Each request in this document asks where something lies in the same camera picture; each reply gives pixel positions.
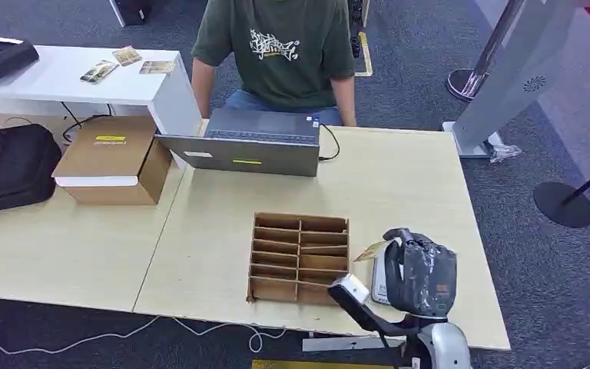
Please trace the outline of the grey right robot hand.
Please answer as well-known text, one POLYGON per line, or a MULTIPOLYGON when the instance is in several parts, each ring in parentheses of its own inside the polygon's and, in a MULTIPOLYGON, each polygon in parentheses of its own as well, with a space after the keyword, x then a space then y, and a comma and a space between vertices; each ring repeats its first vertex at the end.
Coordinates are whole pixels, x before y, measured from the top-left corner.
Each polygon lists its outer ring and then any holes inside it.
POLYGON ((456 299, 456 253, 408 228, 389 229, 383 239, 390 305, 419 317, 447 318, 456 299))

